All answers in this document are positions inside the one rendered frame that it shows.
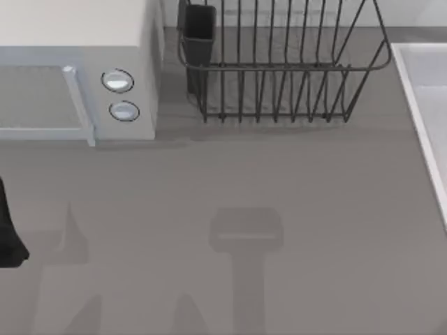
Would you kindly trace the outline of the large round microwave knob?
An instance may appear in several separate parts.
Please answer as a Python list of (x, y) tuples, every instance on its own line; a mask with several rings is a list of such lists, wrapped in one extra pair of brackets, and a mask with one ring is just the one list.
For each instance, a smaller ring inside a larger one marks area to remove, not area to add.
[(101, 84), (108, 91), (116, 94), (123, 94), (132, 90), (135, 81), (130, 73), (116, 68), (102, 73)]

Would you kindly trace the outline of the black cutlery holder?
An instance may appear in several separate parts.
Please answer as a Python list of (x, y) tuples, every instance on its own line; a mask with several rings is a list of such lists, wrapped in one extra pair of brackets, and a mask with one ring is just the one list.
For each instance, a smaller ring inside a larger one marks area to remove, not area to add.
[(215, 41), (217, 10), (208, 4), (192, 4), (191, 0), (178, 1), (177, 30), (186, 64), (187, 90), (200, 95), (205, 70), (212, 58)]

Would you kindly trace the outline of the pale microwave oven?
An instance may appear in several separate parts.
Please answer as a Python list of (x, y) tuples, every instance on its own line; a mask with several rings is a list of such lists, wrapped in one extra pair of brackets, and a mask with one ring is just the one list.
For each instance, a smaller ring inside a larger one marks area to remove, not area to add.
[[(0, 0), (0, 45), (80, 48), (96, 143), (156, 137), (165, 51), (160, 0)], [(101, 84), (102, 73), (116, 68), (132, 75), (129, 92)], [(108, 108), (119, 101), (136, 104), (138, 119), (114, 119)]]

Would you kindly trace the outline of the small round microwave knob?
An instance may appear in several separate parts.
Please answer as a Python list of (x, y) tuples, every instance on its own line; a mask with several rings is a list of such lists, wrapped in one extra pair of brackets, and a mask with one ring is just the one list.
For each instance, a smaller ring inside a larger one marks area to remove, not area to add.
[(110, 104), (108, 111), (114, 119), (120, 122), (133, 122), (140, 116), (139, 107), (127, 100)]

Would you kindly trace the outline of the white sink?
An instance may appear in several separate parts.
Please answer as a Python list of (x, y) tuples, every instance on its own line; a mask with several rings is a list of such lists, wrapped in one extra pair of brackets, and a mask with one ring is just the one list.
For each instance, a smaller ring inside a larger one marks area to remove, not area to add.
[(391, 47), (447, 232), (447, 43)]

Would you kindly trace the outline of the microwave oven glass door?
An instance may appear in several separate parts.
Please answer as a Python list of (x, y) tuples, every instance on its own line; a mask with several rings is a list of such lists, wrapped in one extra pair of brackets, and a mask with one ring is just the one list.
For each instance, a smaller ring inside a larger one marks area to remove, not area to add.
[(0, 45), (0, 141), (95, 146), (87, 87), (78, 47)]

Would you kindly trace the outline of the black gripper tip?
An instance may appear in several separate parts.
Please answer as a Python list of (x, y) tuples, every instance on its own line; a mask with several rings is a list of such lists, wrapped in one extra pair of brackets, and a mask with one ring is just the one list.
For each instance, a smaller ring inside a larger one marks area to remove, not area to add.
[(29, 256), (29, 250), (13, 225), (5, 186), (0, 177), (0, 269), (18, 268)]

